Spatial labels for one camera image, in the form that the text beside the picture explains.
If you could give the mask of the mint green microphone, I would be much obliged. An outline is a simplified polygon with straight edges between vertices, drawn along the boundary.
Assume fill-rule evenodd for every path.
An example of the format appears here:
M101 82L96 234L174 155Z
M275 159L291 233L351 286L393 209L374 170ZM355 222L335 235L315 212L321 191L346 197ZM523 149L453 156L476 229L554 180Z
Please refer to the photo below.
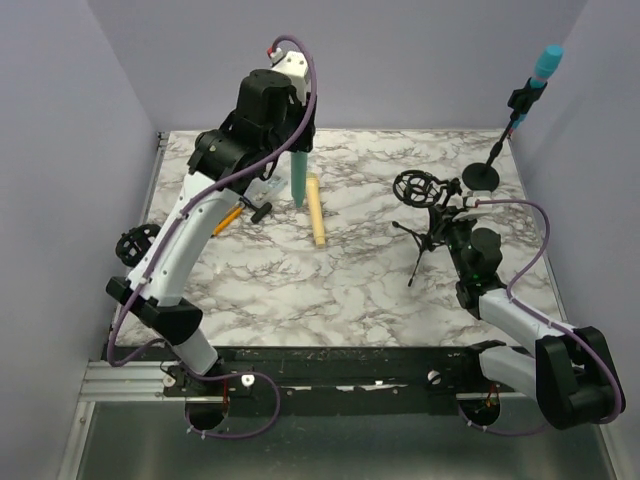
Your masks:
M303 205L306 196L308 154L306 152L292 152L290 161L291 196L296 208Z

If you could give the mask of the cream yellow microphone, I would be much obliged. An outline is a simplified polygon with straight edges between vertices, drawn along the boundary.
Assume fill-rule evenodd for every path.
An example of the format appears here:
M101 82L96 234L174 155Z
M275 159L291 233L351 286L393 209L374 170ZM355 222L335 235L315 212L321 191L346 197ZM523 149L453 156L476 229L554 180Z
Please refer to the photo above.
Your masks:
M317 247L325 247L326 234L320 202L319 187L319 178L313 173L308 173L306 177L306 198L310 212L314 242Z

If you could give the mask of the black shock mount desk stand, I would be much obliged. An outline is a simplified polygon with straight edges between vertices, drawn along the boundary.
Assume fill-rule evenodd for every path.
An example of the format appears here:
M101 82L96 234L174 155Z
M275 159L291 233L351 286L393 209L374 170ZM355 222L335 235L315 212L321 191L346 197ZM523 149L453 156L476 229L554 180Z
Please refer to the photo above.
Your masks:
M126 267L135 267L144 258L160 230L160 225L147 223L123 233L115 247L116 257Z

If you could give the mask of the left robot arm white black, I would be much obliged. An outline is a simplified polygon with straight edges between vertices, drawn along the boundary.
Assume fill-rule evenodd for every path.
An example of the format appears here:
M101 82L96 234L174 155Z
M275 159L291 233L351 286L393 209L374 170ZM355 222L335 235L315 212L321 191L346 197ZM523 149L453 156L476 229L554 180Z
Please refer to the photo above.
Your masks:
M239 87L235 109L201 133L179 198L149 249L107 293L123 314L154 330L189 368L187 382L201 395L222 380L218 353L200 328L202 311L187 301L188 277L214 228L256 178L286 151L309 152L317 99L313 67L257 69Z

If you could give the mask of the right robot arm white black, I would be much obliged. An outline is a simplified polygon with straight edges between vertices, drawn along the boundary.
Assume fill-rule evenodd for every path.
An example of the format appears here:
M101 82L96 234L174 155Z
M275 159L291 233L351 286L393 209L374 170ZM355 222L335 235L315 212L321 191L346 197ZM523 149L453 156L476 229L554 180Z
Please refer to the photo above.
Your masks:
M449 251L462 308L525 350L483 350L461 365L462 384L480 392L494 381L504 383L535 400L558 430L615 420L626 401L604 335L556 321L516 298L497 274L503 259L500 235L477 227L469 208L431 206L428 212L428 248Z

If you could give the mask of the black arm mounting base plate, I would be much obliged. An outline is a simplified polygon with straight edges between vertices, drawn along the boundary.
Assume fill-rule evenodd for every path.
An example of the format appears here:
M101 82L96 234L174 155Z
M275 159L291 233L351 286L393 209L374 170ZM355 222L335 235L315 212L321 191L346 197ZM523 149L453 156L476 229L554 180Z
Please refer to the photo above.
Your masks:
M280 416L455 415L496 420L499 385L482 376L486 343L467 347L222 347L205 380L168 348L115 347L105 359L133 366L157 362L160 396L182 400L206 428L226 418Z

